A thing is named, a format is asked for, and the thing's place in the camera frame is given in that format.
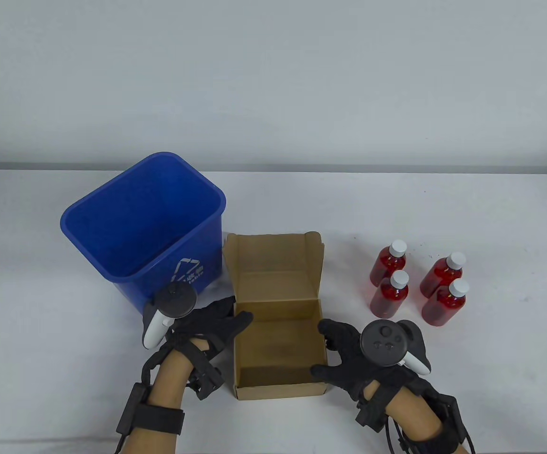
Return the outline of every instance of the white backdrop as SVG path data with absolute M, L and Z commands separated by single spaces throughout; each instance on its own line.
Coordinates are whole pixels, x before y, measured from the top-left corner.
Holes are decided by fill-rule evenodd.
M 163 150 L 547 166 L 547 1 L 0 0 L 0 162 Z

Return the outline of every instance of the red liquid bottle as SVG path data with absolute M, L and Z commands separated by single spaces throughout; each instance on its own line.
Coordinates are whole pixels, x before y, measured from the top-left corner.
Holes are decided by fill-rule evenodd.
M 431 298 L 435 291 L 450 285 L 454 279 L 462 276 L 462 267 L 467 263 L 464 253 L 451 253 L 444 259 L 439 259 L 421 281 L 421 293 L 425 298 Z
M 423 320 L 433 326 L 448 322 L 464 305 L 469 284 L 464 279 L 455 279 L 448 287 L 440 287 L 423 306 Z
M 394 271 L 391 277 L 381 281 L 371 301 L 371 311 L 378 318 L 391 318 L 408 296 L 408 273 Z
M 383 248 L 377 257 L 371 271 L 371 282 L 375 287 L 386 277 L 391 277 L 394 271 L 403 270 L 406 266 L 406 243 L 395 240 L 388 248 Z

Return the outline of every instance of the cardboard box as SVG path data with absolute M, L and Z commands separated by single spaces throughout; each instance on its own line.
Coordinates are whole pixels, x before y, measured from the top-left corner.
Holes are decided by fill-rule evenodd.
M 234 344 L 239 400 L 315 396 L 326 391 L 309 368 L 325 365 L 319 281 L 324 245 L 317 232 L 228 235 L 223 256 L 234 285 L 236 313 L 255 318 Z

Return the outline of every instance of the vr controller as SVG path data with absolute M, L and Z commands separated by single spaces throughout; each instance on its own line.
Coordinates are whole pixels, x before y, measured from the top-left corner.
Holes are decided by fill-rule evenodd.
M 193 311 L 198 294 L 187 282 L 176 281 L 159 290 L 143 309 L 143 346 L 157 347 L 176 318 Z
M 423 334 L 410 320 L 375 320 L 360 336 L 360 347 L 367 359 L 380 367 L 406 366 L 419 375 L 431 373 L 425 354 Z

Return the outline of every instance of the finger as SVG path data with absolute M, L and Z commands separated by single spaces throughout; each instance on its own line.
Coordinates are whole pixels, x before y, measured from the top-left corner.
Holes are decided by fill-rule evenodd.
M 341 383 L 347 381 L 347 372 L 344 370 L 343 365 L 314 365 L 309 369 L 309 372 L 316 380 L 325 381 L 335 386 L 340 386 Z
M 235 297 L 230 296 L 222 300 L 213 301 L 202 309 L 195 309 L 190 315 L 195 320 L 206 320 L 212 318 L 224 318 L 234 310 Z
M 360 336 L 358 330 L 352 325 L 343 322 L 336 322 L 330 318 L 323 318 L 318 323 L 318 331 L 329 339 L 336 340 L 340 337 L 348 337 L 351 335 Z
M 319 322 L 318 331 L 326 339 L 326 348 L 338 351 L 342 361 L 360 355 L 360 333 L 352 325 L 325 318 Z
M 224 320 L 219 327 L 219 335 L 225 344 L 229 344 L 237 335 L 244 331 L 253 320 L 252 312 L 242 311 L 234 318 Z

